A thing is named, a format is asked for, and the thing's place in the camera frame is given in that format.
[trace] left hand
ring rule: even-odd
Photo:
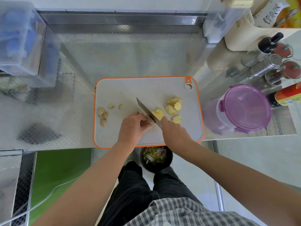
[[[145,122],[144,125],[140,126],[140,122],[146,120],[145,115],[139,112],[133,112],[124,118],[121,123],[117,143],[126,144],[134,148],[143,133],[152,127],[149,123],[145,124]]]

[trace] kitchen knife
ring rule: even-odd
[[[156,118],[154,116],[154,114],[151,113],[151,111],[148,110],[148,108],[145,107],[144,104],[142,104],[141,101],[139,101],[138,98],[137,99],[137,102],[138,102],[138,105],[141,107],[141,109],[143,109],[144,112],[146,112],[146,114],[162,129],[162,123],[160,120],[158,120],[158,118]]]

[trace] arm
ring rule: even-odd
[[[162,118],[165,144],[205,171],[267,225],[301,225],[301,194],[250,167],[194,142],[179,124]]]
[[[126,117],[120,128],[117,143],[62,196],[50,206],[33,226],[94,225],[106,204],[126,158],[143,133],[151,127],[143,114],[134,112]]]

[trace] plaid shirt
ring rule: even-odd
[[[186,197],[155,200],[125,226],[139,225],[259,226],[235,212],[212,212]]]

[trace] bowl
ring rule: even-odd
[[[167,146],[160,146],[160,147],[163,147],[164,149],[166,149],[166,158],[163,163],[156,163],[156,165],[154,165],[151,162],[146,164],[146,161],[143,158],[143,153],[144,153],[146,147],[143,147],[141,149],[140,162],[141,162],[142,166],[149,172],[158,173],[162,169],[169,167],[171,165],[172,157],[173,157],[172,151]]]

